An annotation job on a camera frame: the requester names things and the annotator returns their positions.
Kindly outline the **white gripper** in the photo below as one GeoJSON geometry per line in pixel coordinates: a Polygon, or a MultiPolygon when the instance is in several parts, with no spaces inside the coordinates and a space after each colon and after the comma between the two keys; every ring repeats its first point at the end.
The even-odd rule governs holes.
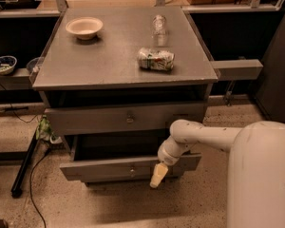
{"type": "Polygon", "coordinates": [[[158,159],[161,163],[156,164],[154,167],[150,186],[152,188],[157,188],[168,172],[167,166],[176,164],[180,157],[185,152],[190,151],[192,147],[193,144],[176,142],[171,136],[169,136],[161,144],[158,150],[158,159]]]}

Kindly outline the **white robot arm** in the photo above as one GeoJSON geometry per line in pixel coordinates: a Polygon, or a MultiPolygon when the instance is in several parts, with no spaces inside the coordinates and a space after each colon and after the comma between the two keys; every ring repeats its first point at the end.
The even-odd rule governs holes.
{"type": "Polygon", "coordinates": [[[229,154],[227,228],[285,228],[285,123],[260,121],[239,127],[208,127],[176,120],[158,150],[150,186],[197,144],[229,154]]]}

